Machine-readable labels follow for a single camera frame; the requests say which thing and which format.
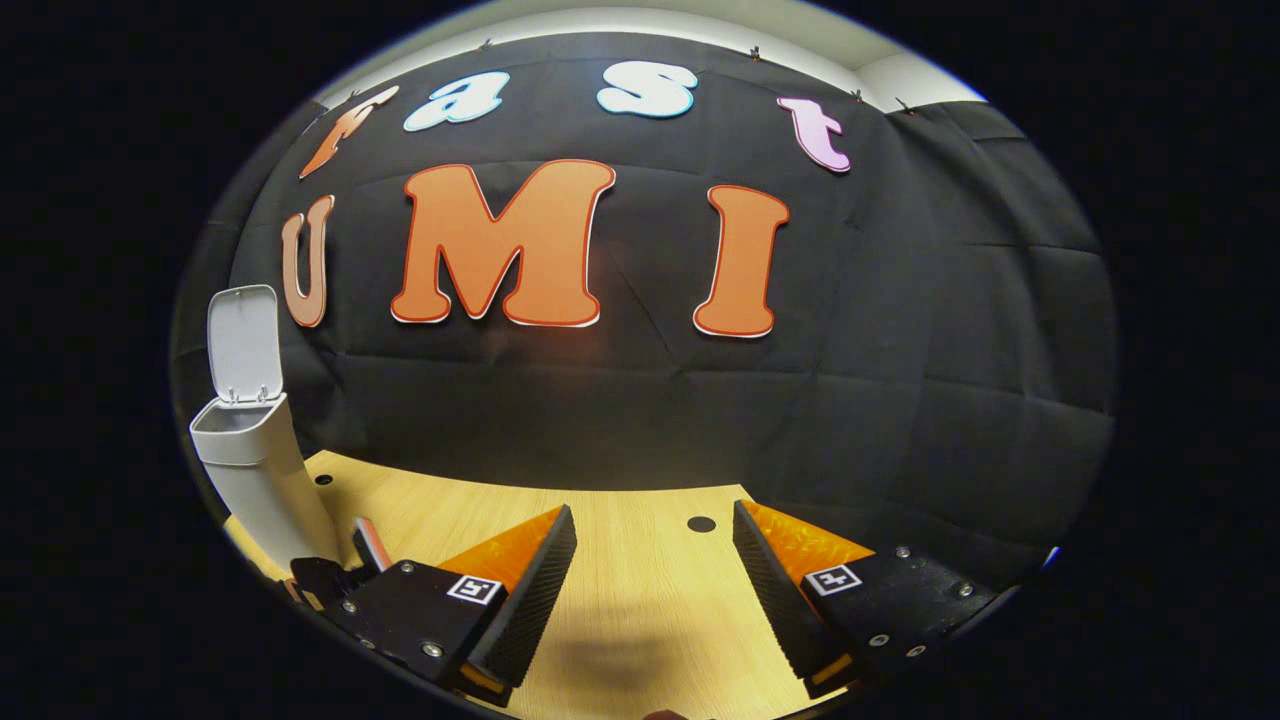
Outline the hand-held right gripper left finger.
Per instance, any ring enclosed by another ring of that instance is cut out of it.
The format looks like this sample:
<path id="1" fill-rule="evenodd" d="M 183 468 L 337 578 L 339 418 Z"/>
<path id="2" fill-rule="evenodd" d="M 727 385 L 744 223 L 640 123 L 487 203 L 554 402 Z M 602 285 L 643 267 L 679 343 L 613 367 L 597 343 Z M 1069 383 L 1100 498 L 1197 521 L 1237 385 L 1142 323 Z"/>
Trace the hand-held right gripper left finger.
<path id="1" fill-rule="evenodd" d="M 507 706 L 524 684 L 577 547 L 561 505 L 454 557 L 393 561 L 356 523 L 364 565 L 325 562 L 325 616 L 416 678 Z"/>

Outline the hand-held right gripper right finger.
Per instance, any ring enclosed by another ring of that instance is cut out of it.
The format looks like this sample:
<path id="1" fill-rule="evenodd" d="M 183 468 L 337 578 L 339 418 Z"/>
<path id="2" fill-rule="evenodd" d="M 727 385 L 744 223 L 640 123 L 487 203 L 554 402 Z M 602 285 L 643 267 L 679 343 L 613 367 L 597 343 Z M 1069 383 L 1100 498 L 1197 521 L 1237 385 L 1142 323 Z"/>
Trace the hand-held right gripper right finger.
<path id="1" fill-rule="evenodd" d="M 813 700 L 924 665 L 1001 605 L 913 546 L 865 547 L 749 500 L 733 505 L 733 546 Z"/>

